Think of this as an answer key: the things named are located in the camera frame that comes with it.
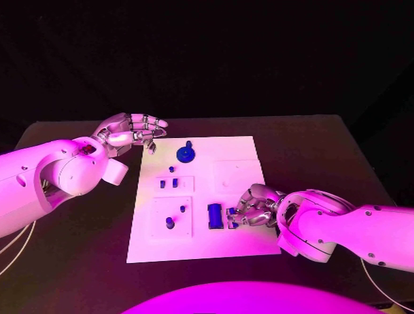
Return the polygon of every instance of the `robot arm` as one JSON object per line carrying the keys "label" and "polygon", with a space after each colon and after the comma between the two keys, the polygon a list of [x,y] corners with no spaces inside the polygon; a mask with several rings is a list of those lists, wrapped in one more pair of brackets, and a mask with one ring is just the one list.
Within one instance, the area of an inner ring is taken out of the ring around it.
{"label": "robot arm", "polygon": [[280,227],[278,246],[327,262],[336,244],[368,263],[414,272],[414,209],[363,205],[319,190],[284,195],[261,184],[244,193],[231,221]]}
{"label": "robot arm", "polygon": [[58,140],[0,155],[0,237],[45,216],[99,180],[120,185],[127,166],[111,159],[166,135],[167,123],[146,114],[110,117],[91,137]]}

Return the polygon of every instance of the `white board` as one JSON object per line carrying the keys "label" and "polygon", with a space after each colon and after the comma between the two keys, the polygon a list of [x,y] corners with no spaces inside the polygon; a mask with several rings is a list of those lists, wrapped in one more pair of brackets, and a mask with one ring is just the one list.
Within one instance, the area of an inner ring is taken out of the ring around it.
{"label": "white board", "polygon": [[[176,151],[186,141],[195,159],[183,164]],[[154,139],[154,143],[154,155],[143,151],[127,263],[280,254],[274,228],[228,229],[225,209],[235,207],[252,183],[264,184],[252,137]],[[208,228],[212,203],[222,206],[224,229]],[[174,218],[173,229],[166,228],[166,217]]]}

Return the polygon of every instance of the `small blue piece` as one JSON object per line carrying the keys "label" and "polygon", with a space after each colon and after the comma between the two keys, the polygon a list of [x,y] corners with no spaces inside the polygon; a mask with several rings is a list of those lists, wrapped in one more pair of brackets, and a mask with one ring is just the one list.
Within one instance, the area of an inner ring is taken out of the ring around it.
{"label": "small blue piece", "polygon": [[195,150],[192,149],[190,141],[187,141],[186,146],[176,151],[176,159],[183,163],[187,163],[195,159]]}
{"label": "small blue piece", "polygon": [[208,217],[209,217],[208,228],[209,229],[224,229],[222,216],[221,216],[221,205],[219,204],[209,204],[208,205]]}
{"label": "small blue piece", "polygon": [[166,218],[166,227],[167,229],[172,229],[174,227],[176,223],[173,222],[172,217]]}

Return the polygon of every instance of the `gray table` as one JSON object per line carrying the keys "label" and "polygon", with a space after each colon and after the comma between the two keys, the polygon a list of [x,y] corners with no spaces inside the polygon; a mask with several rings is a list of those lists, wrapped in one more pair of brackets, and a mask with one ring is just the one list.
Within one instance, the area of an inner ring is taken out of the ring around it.
{"label": "gray table", "polygon": [[[37,122],[17,148],[89,135],[98,123]],[[392,204],[337,116],[172,119],[169,125],[169,137],[252,135],[265,183],[281,191],[316,188],[355,205]],[[0,276],[0,313],[118,313],[179,288],[239,280],[293,283],[368,304],[386,303],[358,257],[342,247],[326,264],[286,252],[127,264],[140,157],[137,147],[118,158],[130,167],[120,186],[101,182],[37,220],[26,250]],[[10,238],[0,239],[0,248]],[[0,269],[22,242],[0,256]],[[414,274],[376,266],[369,272],[397,300],[414,300]]]}

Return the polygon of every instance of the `white cable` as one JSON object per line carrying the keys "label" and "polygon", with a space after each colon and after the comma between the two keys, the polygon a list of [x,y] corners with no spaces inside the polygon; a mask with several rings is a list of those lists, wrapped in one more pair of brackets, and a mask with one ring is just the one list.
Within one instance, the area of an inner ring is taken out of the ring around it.
{"label": "white cable", "polygon": [[382,295],[399,306],[402,307],[404,309],[407,309],[408,311],[414,312],[414,309],[410,309],[407,306],[401,305],[385,293],[384,291],[381,290],[381,288],[378,287],[376,283],[374,282],[374,279],[369,277],[369,272],[366,271],[366,267],[365,267],[365,263],[363,263],[363,259],[361,259],[361,263],[362,263],[362,267],[363,267],[363,271],[365,271],[365,274],[375,286],[375,288],[379,290],[379,292],[382,293]]}
{"label": "white cable", "polygon": [[4,246],[4,248],[0,250],[0,254],[7,250],[7,248],[10,247],[10,245],[16,242],[16,240],[20,238],[20,236],[23,235],[27,227],[30,226],[30,224],[22,229],[19,235],[14,237],[14,239],[9,242],[9,244]]}
{"label": "white cable", "polygon": [[1,275],[3,272],[7,270],[7,268],[11,266],[14,260],[16,260],[17,257],[20,256],[20,253],[23,252],[23,249],[24,249],[26,244],[27,244],[27,242],[29,242],[29,239],[30,239],[30,235],[32,235],[33,230],[35,230],[35,222],[33,222],[33,224],[32,224],[30,232],[29,232],[27,239],[26,239],[26,242],[24,242],[24,244],[23,244],[23,247],[20,248],[20,251],[17,252],[14,258],[11,259],[11,262],[9,263],[9,265],[6,266],[6,268],[1,270],[0,275]]}

